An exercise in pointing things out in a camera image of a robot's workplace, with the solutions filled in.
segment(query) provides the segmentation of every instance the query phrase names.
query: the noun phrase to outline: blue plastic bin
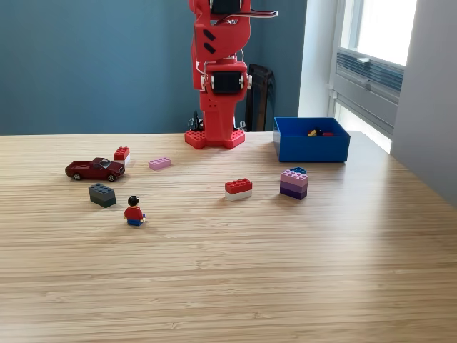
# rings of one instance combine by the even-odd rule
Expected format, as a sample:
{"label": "blue plastic bin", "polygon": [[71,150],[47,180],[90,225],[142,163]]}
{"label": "blue plastic bin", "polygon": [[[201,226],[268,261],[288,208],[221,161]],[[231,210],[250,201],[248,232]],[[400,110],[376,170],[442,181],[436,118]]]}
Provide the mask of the blue plastic bin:
{"label": "blue plastic bin", "polygon": [[[333,136],[308,136],[316,127]],[[274,146],[280,162],[346,162],[351,136],[335,118],[275,117]]]}

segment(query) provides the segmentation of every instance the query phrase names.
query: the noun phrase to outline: stacked lego bricks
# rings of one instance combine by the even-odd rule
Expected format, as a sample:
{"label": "stacked lego bricks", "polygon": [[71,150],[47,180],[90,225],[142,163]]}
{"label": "stacked lego bricks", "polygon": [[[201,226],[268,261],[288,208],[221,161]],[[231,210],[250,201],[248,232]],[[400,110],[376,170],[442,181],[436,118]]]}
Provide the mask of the stacked lego bricks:
{"label": "stacked lego bricks", "polygon": [[308,194],[308,175],[299,166],[281,173],[279,192],[295,199],[302,200]]}
{"label": "stacked lego bricks", "polygon": [[231,202],[244,199],[252,195],[252,182],[248,179],[241,179],[226,182],[226,199]]}
{"label": "stacked lego bricks", "polygon": [[162,157],[161,159],[150,161],[148,165],[152,170],[159,170],[171,166],[171,160],[168,157]]}
{"label": "stacked lego bricks", "polygon": [[91,202],[102,207],[110,207],[116,203],[116,195],[114,189],[105,186],[104,184],[93,184],[89,187],[89,196]]}
{"label": "stacked lego bricks", "polygon": [[114,161],[122,163],[124,166],[130,161],[130,149],[125,146],[120,146],[119,149],[114,153]]}

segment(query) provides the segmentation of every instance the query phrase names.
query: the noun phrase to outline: white lego brick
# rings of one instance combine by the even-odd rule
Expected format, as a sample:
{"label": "white lego brick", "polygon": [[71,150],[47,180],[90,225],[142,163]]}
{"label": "white lego brick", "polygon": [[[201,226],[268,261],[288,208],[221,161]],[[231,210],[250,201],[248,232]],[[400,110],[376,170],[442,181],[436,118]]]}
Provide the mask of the white lego brick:
{"label": "white lego brick", "polygon": [[235,200],[249,198],[251,195],[252,195],[252,189],[249,189],[248,191],[245,191],[245,192],[235,193],[235,194],[230,194],[226,191],[226,200],[234,202]]}
{"label": "white lego brick", "polygon": [[114,161],[118,162],[118,163],[122,163],[124,166],[126,166],[128,164],[128,162],[130,161],[130,154],[127,155],[125,160],[123,160],[123,159],[115,159]]}

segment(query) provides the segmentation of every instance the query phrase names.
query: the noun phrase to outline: pink lego brick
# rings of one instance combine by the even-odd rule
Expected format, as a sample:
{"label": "pink lego brick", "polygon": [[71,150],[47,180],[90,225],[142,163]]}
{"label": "pink lego brick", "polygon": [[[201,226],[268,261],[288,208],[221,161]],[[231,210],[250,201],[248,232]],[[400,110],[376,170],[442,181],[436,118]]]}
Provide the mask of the pink lego brick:
{"label": "pink lego brick", "polygon": [[296,186],[303,187],[308,184],[308,175],[297,173],[289,169],[281,173],[281,181],[288,182],[289,184],[295,184]]}
{"label": "pink lego brick", "polygon": [[161,159],[155,159],[149,162],[149,168],[151,168],[152,170],[159,170],[165,168],[166,166],[171,166],[171,160],[166,157],[162,157]]}

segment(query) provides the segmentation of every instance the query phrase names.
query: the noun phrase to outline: lego minifigure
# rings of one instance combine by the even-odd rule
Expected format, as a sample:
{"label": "lego minifigure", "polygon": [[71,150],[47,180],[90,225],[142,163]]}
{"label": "lego minifigure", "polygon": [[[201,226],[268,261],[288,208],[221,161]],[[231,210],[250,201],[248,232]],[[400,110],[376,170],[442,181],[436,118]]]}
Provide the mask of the lego minifigure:
{"label": "lego minifigure", "polygon": [[129,203],[129,208],[126,209],[124,212],[124,219],[127,219],[127,224],[128,225],[135,225],[139,227],[144,223],[144,218],[146,216],[143,214],[141,209],[138,206],[138,203],[140,202],[140,199],[134,195],[129,197],[128,203]]}

